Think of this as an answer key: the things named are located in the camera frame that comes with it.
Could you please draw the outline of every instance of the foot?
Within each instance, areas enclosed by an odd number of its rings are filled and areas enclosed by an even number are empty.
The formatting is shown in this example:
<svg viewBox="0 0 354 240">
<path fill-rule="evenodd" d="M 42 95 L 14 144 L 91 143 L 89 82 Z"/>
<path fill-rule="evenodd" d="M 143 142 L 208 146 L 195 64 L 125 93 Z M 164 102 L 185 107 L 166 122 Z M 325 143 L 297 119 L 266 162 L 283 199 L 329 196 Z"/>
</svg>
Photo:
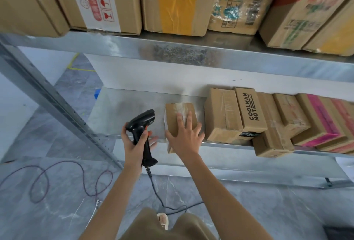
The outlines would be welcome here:
<svg viewBox="0 0 354 240">
<path fill-rule="evenodd" d="M 158 213 L 157 218 L 163 229 L 168 230 L 169 228 L 169 217 L 165 213 Z"/>
</svg>

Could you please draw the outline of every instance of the forearm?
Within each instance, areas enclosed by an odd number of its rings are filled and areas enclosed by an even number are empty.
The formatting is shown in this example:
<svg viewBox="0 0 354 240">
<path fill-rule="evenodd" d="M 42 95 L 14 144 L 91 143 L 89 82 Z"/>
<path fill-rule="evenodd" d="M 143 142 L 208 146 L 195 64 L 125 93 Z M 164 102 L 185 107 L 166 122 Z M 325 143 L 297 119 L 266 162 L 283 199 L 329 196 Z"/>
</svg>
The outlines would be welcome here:
<svg viewBox="0 0 354 240">
<path fill-rule="evenodd" d="M 116 238 L 135 181 L 136 177 L 129 170 L 121 172 L 80 240 Z"/>
<path fill-rule="evenodd" d="M 263 226 L 216 179 L 199 155 L 184 162 L 221 239 L 272 240 Z"/>
</svg>

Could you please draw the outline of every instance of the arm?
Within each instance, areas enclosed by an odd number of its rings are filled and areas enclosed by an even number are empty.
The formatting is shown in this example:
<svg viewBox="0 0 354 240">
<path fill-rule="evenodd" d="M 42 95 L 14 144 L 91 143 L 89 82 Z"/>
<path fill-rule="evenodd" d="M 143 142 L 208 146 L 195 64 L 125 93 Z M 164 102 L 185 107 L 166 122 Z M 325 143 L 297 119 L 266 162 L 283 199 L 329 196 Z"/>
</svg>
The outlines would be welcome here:
<svg viewBox="0 0 354 240">
<path fill-rule="evenodd" d="M 144 131 L 135 146 L 130 141 L 125 126 L 123 126 L 124 169 L 79 240 L 114 240 L 116 238 L 134 184 L 142 171 L 141 161 L 143 160 L 144 143 L 147 139 L 148 131 Z M 157 137 L 154 137 L 149 141 L 150 144 L 153 143 L 150 149 L 156 146 L 156 140 Z"/>
<path fill-rule="evenodd" d="M 199 156 L 204 133 L 199 135 L 201 123 L 192 130 L 192 115 L 188 113 L 184 127 L 182 116 L 177 115 L 178 135 L 166 131 L 172 148 L 181 158 L 203 199 L 219 236 L 223 240 L 273 240 L 262 225 L 216 179 Z"/>
</svg>

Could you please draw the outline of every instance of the gray marble floor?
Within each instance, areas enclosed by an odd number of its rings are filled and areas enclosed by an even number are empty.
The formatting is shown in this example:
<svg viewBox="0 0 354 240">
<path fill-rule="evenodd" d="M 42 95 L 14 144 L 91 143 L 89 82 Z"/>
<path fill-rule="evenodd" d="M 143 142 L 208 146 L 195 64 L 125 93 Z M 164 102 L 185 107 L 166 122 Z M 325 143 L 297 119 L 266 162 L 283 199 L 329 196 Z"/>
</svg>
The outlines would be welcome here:
<svg viewBox="0 0 354 240">
<path fill-rule="evenodd" d="M 92 70 L 83 55 L 73 63 L 74 68 Z M 58 92 L 83 119 L 87 119 L 95 103 L 94 92 L 102 82 L 95 72 L 67 69 L 55 85 Z M 105 139 L 113 149 L 114 141 Z M 39 108 L 26 124 L 0 165 L 0 180 L 11 172 L 28 165 L 47 168 L 54 163 L 78 161 L 85 170 L 85 186 L 91 195 L 101 172 L 113 172 L 113 181 L 119 172 L 99 155 L 87 148 L 65 127 Z M 25 168 L 6 180 L 0 187 L 0 239 L 77 239 L 85 229 L 95 207 L 95 198 L 83 189 L 81 168 L 74 163 L 60 163 L 47 172 L 50 186 L 47 195 L 38 203 L 47 183 L 42 176 L 33 186 L 40 170 Z M 98 181 L 98 190 L 104 189 L 110 175 Z M 170 207 L 191 205 L 201 200 L 190 178 L 154 176 L 158 193 Z M 267 229 L 276 240 L 325 240 L 324 225 L 354 226 L 354 190 L 292 188 L 239 182 L 222 182 L 242 205 Z M 103 200 L 112 184 L 98 196 Z M 151 183 L 142 175 L 135 184 L 118 235 L 126 230 L 144 207 L 163 211 Z M 214 224 L 204 205 L 188 210 L 198 215 L 218 237 Z M 170 216 L 173 226 L 180 214 Z"/>
</svg>

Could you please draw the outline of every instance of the steel shelving unit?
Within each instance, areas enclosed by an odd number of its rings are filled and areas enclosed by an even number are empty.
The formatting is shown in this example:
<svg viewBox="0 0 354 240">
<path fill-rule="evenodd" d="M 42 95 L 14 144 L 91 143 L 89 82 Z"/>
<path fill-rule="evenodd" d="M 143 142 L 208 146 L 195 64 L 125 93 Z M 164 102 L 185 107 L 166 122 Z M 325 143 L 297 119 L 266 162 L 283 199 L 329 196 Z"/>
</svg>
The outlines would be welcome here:
<svg viewBox="0 0 354 240">
<path fill-rule="evenodd" d="M 122 165 L 118 160 L 124 160 L 124 155 L 118 148 L 119 142 L 117 141 L 117 148 L 115 148 L 115 153 L 112 154 L 102 146 L 98 140 L 98 135 L 119 140 L 121 127 L 127 119 L 134 117 L 145 109 L 154 108 L 156 121 L 153 124 L 153 129 L 159 135 L 160 141 L 165 142 L 164 104 L 181 101 L 193 102 L 198 119 L 204 122 L 203 105 L 205 98 L 103 88 L 88 122 L 85 123 L 37 68 L 21 53 L 18 49 L 19 46 L 354 82 L 354 59 L 352 57 L 344 58 L 303 51 L 271 49 L 267 48 L 257 36 L 211 31 L 201 38 L 149 32 L 143 32 L 140 36 L 120 37 L 71 31 L 61 38 L 0 34 L 0 71 L 2 74 L 44 107 L 71 132 L 86 142 L 94 151 L 100 152 L 108 161 L 119 168 Z M 254 156 L 254 152 L 250 151 L 253 150 L 253 147 L 249 141 L 237 141 L 231 145 L 206 141 L 202 148 L 205 149 L 205 151 L 201 150 L 203 159 L 208 161 L 209 164 L 207 165 L 219 179 L 320 188 L 353 185 L 334 159 L 334 157 L 352 157 L 349 155 L 299 147 L 296 148 L 294 154 L 287 155 L 284 159 L 266 159 Z M 159 155 L 157 157 L 159 164 L 152 167 L 153 173 L 188 176 L 188 172 L 176 155 L 166 156 L 164 149 L 160 149 L 157 154 Z M 216 163 L 217 156 L 223 155 L 228 155 L 233 159 L 243 158 L 247 162 L 243 165 L 229 164 L 226 166 Z M 321 161 L 322 166 L 329 168 L 331 173 L 324 175 L 325 172 L 321 171 L 318 165 L 313 166 L 316 161 Z M 296 172 L 296 167 L 292 164 L 297 167 L 303 166 L 304 175 L 299 175 Z M 317 168 L 321 172 L 317 174 L 311 167 Z M 280 174 L 283 174 L 282 180 L 275 180 L 275 177 Z"/>
</svg>

